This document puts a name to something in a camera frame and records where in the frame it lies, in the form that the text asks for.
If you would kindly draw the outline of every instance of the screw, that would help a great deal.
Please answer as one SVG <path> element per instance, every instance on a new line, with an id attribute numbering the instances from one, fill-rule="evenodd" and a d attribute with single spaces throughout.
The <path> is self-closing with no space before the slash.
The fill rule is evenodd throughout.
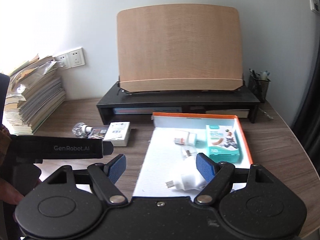
<path id="1" fill-rule="evenodd" d="M 212 201 L 212 197 L 209 195 L 200 195 L 199 197 L 197 197 L 197 201 L 199 203 L 207 204 Z"/>
<path id="2" fill-rule="evenodd" d="M 119 204 L 119 203 L 122 203 L 125 201 L 125 197 L 121 196 L 121 195 L 114 195 L 114 196 L 110 197 L 109 200 L 111 203 Z"/>
<path id="3" fill-rule="evenodd" d="M 164 201 L 158 201 L 157 202 L 157 206 L 158 207 L 163 207 L 165 205 L 165 202 Z"/>

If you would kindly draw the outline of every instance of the wood grain tabletop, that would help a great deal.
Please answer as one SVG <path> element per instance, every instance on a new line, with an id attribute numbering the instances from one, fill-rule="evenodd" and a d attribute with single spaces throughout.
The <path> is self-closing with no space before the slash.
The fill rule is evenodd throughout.
<path id="1" fill-rule="evenodd" d="M 103 125 L 96 107 L 98 101 L 86 99 L 62 103 L 42 124 L 36 135 L 72 137 L 71 129 L 77 122 L 93 127 Z M 276 111 L 269 103 L 261 104 L 261 108 L 274 119 L 268 119 L 261 112 L 254 124 L 248 119 L 240 119 L 253 161 L 266 167 L 304 201 L 308 215 L 300 237 L 305 237 L 320 227 L 319 176 L 297 138 Z M 123 153 L 127 158 L 127 169 L 116 186 L 130 199 L 154 127 L 150 115 L 131 115 L 126 121 L 131 122 L 132 126 L 127 147 L 115 147 L 114 153 L 103 159 L 44 160 L 43 164 L 38 165 L 42 170 L 40 178 L 45 179 L 62 165 L 85 169 L 92 163 L 106 163 Z"/>

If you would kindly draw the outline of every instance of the white tray with orange rim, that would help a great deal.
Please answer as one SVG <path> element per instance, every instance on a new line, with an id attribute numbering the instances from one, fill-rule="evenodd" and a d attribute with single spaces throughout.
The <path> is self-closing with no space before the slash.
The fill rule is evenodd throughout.
<path id="1" fill-rule="evenodd" d="M 172 179 L 177 167 L 184 160 L 185 150 L 192 154 L 204 153 L 209 155 L 206 138 L 206 125 L 232 126 L 240 158 L 234 163 L 236 168 L 250 168 L 252 157 L 241 124 L 236 115 L 216 114 L 181 114 L 153 113 L 155 129 L 137 180 L 133 196 L 145 197 L 174 197 L 190 196 L 193 200 L 199 194 L 198 190 L 167 188 L 166 182 Z M 177 130 L 196 133 L 195 146 L 181 146 L 174 143 Z M 233 189 L 245 187 L 245 183 L 236 183 Z"/>

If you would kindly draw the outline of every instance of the teal and white box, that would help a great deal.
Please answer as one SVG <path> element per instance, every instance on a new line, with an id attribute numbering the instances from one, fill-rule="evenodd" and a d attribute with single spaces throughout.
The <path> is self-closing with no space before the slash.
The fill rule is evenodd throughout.
<path id="1" fill-rule="evenodd" d="M 208 155 L 216 163 L 239 161 L 240 150 L 232 128 L 228 125 L 206 125 Z"/>

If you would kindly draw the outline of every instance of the orange edge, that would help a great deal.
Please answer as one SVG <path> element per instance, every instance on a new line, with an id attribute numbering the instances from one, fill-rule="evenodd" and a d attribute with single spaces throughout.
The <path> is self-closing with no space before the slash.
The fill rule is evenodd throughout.
<path id="1" fill-rule="evenodd" d="M 244 141 L 245 149 L 247 150 L 249 162 L 250 162 L 250 164 L 253 164 L 253 160 L 252 160 L 252 157 L 251 157 L 251 153 L 250 153 L 250 150 L 249 150 L 249 147 L 248 147 L 247 140 L 246 140 L 246 138 L 244 136 L 244 132 L 242 130 L 242 126 L 241 126 L 241 123 L 239 121 L 239 118 L 236 115 L 226 115 L 226 114 L 183 114 L 183 113 L 153 113 L 153 115 L 154 116 L 171 116 L 171 117 L 190 117 L 190 118 L 235 119 L 237 124 L 238 124 L 238 126 L 239 126 L 239 129 L 240 129 L 243 141 Z"/>

